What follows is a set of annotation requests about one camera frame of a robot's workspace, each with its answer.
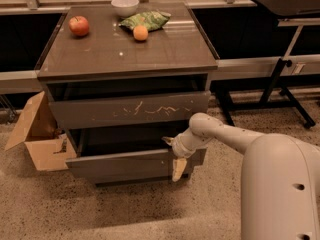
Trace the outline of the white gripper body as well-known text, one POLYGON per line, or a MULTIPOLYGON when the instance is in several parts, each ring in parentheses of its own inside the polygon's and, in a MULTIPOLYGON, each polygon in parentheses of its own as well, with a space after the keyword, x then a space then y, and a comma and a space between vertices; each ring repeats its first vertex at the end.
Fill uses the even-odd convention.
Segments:
POLYGON ((189 158, 194 154, 193 150, 188 149, 182 142, 182 135, 178 134, 176 137, 172 140, 172 150, 173 153, 178 158, 189 158))

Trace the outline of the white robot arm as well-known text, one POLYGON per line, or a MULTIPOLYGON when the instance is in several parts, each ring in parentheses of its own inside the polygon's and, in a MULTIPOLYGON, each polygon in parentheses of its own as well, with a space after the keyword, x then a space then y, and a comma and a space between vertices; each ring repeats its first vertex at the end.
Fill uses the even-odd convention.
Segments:
POLYGON ((320 240, 319 147, 196 113, 187 130, 164 139, 175 155, 172 180, 178 181, 187 159, 214 139, 243 155, 241 240, 320 240))

